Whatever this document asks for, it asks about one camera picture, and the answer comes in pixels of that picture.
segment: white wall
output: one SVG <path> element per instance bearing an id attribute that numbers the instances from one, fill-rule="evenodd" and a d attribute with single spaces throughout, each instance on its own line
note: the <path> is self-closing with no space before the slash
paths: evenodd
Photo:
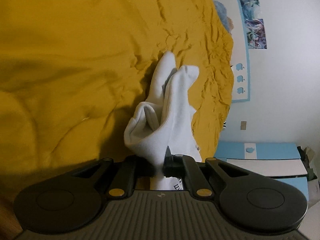
<path id="1" fill-rule="evenodd" d="M 232 104 L 220 139 L 295 142 L 320 152 L 320 0 L 260 4 L 268 49 L 249 50 L 251 101 Z"/>

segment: metal screw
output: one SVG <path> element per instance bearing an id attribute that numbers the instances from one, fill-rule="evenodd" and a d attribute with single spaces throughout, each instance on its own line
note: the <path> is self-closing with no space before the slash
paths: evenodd
<path id="1" fill-rule="evenodd" d="M 197 194 L 200 197 L 210 197 L 212 195 L 212 191 L 207 188 L 201 188 L 197 190 Z"/>
<path id="2" fill-rule="evenodd" d="M 120 188 L 113 188 L 109 190 L 109 195 L 113 197 L 121 197 L 124 195 L 124 190 Z"/>

